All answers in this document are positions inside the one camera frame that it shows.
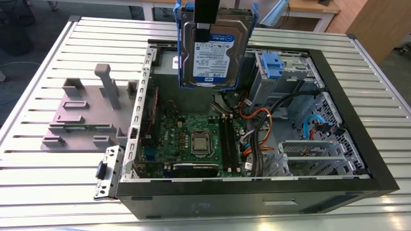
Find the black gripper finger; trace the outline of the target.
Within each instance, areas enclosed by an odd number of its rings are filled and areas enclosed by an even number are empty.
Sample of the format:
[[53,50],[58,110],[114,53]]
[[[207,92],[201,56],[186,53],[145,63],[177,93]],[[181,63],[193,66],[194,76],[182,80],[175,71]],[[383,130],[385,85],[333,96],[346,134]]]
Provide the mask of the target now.
[[211,25],[217,22],[219,0],[197,0],[194,8],[195,42],[209,42]]

